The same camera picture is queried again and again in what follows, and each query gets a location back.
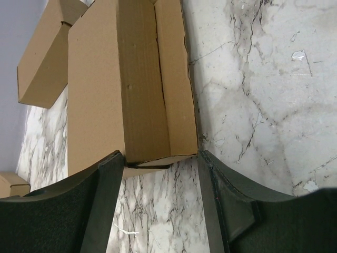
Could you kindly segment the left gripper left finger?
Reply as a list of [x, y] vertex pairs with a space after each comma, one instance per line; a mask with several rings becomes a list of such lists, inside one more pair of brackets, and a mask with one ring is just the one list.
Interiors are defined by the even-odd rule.
[[2, 198], [1, 252], [106, 252], [123, 170], [114, 151], [57, 183]]

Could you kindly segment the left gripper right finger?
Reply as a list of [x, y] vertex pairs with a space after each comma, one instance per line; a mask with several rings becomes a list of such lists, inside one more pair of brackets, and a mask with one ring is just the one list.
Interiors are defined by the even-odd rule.
[[294, 197], [197, 157], [211, 252], [336, 252], [336, 188]]

